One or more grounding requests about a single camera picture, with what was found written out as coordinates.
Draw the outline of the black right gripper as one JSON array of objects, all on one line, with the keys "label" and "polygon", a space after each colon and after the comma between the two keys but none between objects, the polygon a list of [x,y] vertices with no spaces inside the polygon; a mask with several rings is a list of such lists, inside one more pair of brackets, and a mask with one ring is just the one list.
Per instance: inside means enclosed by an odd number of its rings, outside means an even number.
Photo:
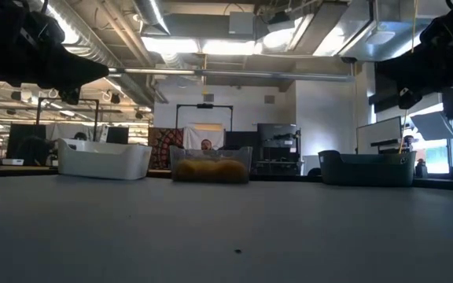
[{"label": "black right gripper", "polygon": [[400,91],[401,109],[411,108],[448,81],[453,67],[453,17],[437,17],[419,39],[413,50],[374,65],[375,82]]}]

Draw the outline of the grey tilted panel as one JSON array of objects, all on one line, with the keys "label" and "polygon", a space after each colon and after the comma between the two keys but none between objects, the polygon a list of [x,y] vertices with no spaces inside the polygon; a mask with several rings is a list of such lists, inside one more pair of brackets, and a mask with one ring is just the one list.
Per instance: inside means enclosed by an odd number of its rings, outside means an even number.
[{"label": "grey tilted panel", "polygon": [[443,112],[412,116],[411,121],[425,141],[453,139],[453,128]]}]

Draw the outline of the white board panel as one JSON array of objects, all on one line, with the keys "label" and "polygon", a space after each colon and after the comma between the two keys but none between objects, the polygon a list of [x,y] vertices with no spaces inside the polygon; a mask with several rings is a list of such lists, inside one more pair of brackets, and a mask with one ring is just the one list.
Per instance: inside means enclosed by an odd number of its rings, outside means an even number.
[{"label": "white board panel", "polygon": [[382,147],[399,146],[401,139],[400,116],[356,128],[358,154],[378,154]]}]

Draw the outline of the white plastic basket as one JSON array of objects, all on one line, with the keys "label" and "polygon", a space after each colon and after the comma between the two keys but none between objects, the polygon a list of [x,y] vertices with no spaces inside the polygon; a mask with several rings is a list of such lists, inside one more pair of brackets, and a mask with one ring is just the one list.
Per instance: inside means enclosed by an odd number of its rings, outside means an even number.
[{"label": "white plastic basket", "polygon": [[152,148],[59,138],[58,172],[90,178],[137,180],[149,170]]}]

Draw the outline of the dark bottle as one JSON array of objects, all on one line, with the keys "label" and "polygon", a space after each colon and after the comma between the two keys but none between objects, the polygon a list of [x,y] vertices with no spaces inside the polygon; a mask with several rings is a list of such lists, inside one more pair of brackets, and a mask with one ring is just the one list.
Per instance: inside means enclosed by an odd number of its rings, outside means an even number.
[{"label": "dark bottle", "polygon": [[428,168],[426,162],[423,159],[418,159],[418,162],[414,168],[414,175],[416,178],[427,178]]}]

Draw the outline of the teal plastic basket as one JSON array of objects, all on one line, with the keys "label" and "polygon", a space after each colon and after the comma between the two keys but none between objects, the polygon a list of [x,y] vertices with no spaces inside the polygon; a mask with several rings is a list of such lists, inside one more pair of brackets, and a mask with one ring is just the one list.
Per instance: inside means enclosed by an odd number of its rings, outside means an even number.
[{"label": "teal plastic basket", "polygon": [[416,152],[400,154],[318,154],[322,181],[334,186],[409,187],[414,179]]}]

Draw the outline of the ceiling light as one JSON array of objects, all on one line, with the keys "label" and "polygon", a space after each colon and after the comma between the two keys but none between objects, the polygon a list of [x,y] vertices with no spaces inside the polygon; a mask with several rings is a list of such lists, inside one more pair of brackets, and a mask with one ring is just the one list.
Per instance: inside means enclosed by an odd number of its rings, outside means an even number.
[{"label": "ceiling light", "polygon": [[212,55],[250,56],[256,49],[254,41],[235,42],[219,39],[170,39],[142,37],[146,49],[159,54],[203,53]]}]

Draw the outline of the white hanging cloth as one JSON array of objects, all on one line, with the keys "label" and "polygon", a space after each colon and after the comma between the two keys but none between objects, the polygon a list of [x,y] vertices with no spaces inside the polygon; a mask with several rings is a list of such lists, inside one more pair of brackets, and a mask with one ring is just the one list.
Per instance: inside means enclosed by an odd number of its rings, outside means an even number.
[{"label": "white hanging cloth", "polygon": [[184,149],[201,149],[201,141],[208,139],[212,142],[212,149],[220,149],[225,145],[225,130],[218,124],[190,123],[183,128]]}]

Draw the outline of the black equipment rack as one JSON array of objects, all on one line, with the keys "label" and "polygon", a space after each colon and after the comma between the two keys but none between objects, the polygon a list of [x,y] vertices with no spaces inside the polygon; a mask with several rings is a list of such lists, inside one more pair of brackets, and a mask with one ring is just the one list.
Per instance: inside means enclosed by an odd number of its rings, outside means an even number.
[{"label": "black equipment rack", "polygon": [[291,123],[259,123],[257,175],[300,175],[300,129]]}]

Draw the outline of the metal ceiling pipe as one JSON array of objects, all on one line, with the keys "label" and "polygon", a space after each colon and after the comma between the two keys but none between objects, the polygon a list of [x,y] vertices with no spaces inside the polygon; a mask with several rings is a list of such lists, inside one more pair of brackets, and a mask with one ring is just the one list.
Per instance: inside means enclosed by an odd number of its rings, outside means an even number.
[{"label": "metal ceiling pipe", "polygon": [[293,73],[293,72],[231,71],[212,69],[170,69],[170,68],[109,68],[109,74],[224,76],[238,78],[249,77],[261,79],[291,79],[291,80],[329,81],[329,82],[350,82],[354,79],[354,77],[351,75],[328,75],[328,74]]}]

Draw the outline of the grey ceiling box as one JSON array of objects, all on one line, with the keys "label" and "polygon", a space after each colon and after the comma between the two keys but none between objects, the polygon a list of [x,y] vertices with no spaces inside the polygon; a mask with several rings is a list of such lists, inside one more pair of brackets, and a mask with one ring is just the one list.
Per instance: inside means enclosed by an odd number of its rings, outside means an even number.
[{"label": "grey ceiling box", "polygon": [[254,31],[254,14],[247,12],[230,12],[229,33],[231,35],[252,35]]}]

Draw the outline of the grey translucent plastic basket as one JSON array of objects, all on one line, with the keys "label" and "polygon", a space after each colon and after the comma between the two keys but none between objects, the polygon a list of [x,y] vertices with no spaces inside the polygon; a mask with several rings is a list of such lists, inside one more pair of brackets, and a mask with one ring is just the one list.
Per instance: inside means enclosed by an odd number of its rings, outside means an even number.
[{"label": "grey translucent plastic basket", "polygon": [[[171,179],[173,179],[173,170],[176,167],[176,164],[180,160],[236,160],[242,162],[249,171],[251,171],[251,162],[252,162],[252,147],[242,147],[238,150],[200,150],[200,149],[180,149],[176,146],[172,146],[170,149],[170,166],[171,166]],[[208,182],[203,179],[197,180],[195,182]],[[234,183],[234,184],[244,184],[238,182],[211,182],[211,183]]]}]

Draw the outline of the black wall screen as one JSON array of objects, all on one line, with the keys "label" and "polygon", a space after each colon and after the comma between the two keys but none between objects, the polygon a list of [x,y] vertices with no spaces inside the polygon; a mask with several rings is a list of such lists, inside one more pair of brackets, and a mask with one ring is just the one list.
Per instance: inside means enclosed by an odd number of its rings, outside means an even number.
[{"label": "black wall screen", "polygon": [[396,81],[388,77],[381,68],[380,62],[374,63],[374,89],[368,102],[374,112],[382,112],[399,104],[400,91]]}]

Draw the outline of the black aluminium table frame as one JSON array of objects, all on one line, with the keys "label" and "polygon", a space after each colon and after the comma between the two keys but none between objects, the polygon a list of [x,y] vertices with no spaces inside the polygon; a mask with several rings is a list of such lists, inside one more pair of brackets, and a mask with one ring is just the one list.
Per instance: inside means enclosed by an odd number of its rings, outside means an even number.
[{"label": "black aluminium table frame", "polygon": [[[54,167],[19,167],[0,166],[0,177],[57,175]],[[251,181],[261,182],[322,182],[321,176],[289,176],[289,175],[251,175]],[[453,180],[441,178],[414,178],[413,188],[442,189],[453,191]]]}]

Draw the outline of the black stand frame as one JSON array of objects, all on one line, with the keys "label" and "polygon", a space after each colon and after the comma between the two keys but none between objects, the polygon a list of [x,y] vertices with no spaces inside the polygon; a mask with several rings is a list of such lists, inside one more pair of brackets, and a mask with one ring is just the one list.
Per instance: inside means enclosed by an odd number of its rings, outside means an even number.
[{"label": "black stand frame", "polygon": [[179,127],[179,109],[181,107],[192,107],[201,109],[213,109],[213,108],[228,108],[230,110],[230,131],[233,131],[233,116],[234,106],[233,105],[214,105],[209,103],[201,104],[177,104],[175,109],[175,129]]}]

